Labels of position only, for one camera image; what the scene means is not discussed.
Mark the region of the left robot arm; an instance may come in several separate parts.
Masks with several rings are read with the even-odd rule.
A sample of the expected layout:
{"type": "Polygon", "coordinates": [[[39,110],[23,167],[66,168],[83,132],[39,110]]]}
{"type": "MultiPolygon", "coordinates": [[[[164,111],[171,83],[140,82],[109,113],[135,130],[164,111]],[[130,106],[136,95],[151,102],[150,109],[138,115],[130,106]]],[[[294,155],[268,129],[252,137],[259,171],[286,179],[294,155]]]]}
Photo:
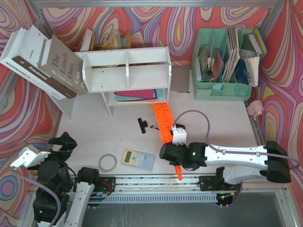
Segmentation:
{"type": "Polygon", "coordinates": [[[31,167],[37,170],[39,185],[33,202],[34,219],[40,227],[80,227],[88,200],[100,184],[99,171],[83,167],[73,180],[66,161],[77,142],[64,132],[48,143],[60,149],[50,149],[44,160],[31,167]]]}

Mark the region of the orange microfiber duster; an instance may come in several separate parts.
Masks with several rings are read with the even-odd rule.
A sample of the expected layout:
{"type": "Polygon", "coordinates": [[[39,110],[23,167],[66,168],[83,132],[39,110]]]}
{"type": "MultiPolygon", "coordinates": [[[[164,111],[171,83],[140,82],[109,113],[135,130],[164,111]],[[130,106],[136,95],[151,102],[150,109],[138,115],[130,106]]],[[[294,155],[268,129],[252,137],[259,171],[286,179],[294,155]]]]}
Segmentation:
{"type": "Polygon", "coordinates": [[[167,103],[154,103],[152,104],[153,111],[155,113],[155,119],[158,123],[160,130],[162,145],[168,143],[175,147],[181,147],[182,144],[173,143],[173,133],[176,132],[179,135],[180,130],[185,131],[185,128],[181,124],[175,124],[169,105],[167,103]]]}

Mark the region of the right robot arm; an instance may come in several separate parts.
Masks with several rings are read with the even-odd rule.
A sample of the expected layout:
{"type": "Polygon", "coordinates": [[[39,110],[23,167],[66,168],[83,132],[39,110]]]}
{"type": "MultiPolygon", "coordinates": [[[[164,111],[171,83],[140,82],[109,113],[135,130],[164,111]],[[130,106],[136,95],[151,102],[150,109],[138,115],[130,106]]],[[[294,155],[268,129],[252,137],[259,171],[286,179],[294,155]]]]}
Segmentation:
{"type": "Polygon", "coordinates": [[[195,171],[218,165],[216,183],[235,185],[243,181],[266,178],[272,183],[290,183],[287,152],[275,141],[249,148],[230,148],[192,142],[189,145],[165,143],[160,158],[174,166],[195,171]]]}

